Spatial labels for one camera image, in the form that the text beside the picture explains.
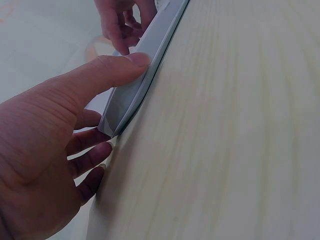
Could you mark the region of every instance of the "wood grain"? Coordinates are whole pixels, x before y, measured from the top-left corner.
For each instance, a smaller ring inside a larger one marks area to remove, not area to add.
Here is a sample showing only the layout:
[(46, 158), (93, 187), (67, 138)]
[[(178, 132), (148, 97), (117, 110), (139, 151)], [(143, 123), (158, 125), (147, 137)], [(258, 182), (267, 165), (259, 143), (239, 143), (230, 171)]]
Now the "wood grain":
[(87, 240), (320, 239), (319, 13), (190, 0)]

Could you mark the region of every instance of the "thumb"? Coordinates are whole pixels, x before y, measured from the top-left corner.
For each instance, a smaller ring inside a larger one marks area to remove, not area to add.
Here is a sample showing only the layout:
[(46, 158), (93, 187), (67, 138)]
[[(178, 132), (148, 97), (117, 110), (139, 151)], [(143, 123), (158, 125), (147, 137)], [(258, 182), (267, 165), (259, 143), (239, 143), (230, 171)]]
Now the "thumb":
[(144, 53), (102, 55), (66, 74), (45, 81), (42, 89), (54, 88), (57, 97), (71, 103), (67, 108), (77, 114), (96, 95), (137, 79), (146, 71), (149, 63), (150, 59)]

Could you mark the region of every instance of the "hand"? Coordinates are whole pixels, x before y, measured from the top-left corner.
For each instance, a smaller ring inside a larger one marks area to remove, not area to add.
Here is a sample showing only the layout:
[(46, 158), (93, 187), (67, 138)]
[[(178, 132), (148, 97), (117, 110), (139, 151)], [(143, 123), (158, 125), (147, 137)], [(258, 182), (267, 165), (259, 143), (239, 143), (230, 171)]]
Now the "hand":
[[(101, 16), (103, 35), (112, 41), (122, 55), (129, 54), (129, 47), (137, 45), (139, 37), (157, 14), (155, 0), (94, 0)], [(137, 4), (141, 24), (133, 16)]]
[[(0, 104), (0, 239), (45, 239), (62, 229), (97, 191), (96, 167), (112, 151), (84, 107), (97, 94), (127, 84), (147, 68), (142, 53), (100, 56)], [(96, 145), (73, 160), (67, 156)], [(74, 178), (94, 168), (76, 187)]]

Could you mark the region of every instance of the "fingernail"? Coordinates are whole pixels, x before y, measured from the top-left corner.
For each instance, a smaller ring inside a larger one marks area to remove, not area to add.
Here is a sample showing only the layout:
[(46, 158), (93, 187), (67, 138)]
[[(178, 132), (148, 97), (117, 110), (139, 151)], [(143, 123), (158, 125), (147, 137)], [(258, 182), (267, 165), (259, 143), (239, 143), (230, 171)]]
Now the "fingernail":
[(105, 165), (104, 163), (101, 163), (98, 167), (101, 167), (101, 168), (103, 168), (104, 170), (106, 170), (107, 165)]
[(146, 67), (150, 64), (150, 58), (145, 53), (136, 52), (136, 53), (129, 54), (125, 57), (140, 68)]
[(111, 148), (112, 148), (112, 150), (114, 149), (114, 144), (112, 143), (112, 142), (110, 142), (110, 141), (108, 141), (108, 144), (110, 144), (111, 145)]

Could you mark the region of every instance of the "wooden panel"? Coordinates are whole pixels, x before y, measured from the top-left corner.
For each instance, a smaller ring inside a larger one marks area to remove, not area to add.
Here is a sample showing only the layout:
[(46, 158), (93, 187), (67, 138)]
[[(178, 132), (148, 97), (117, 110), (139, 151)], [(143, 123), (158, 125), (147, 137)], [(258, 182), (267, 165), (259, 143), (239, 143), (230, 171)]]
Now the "wooden panel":
[(320, 239), (319, 13), (191, 0), (87, 240)]

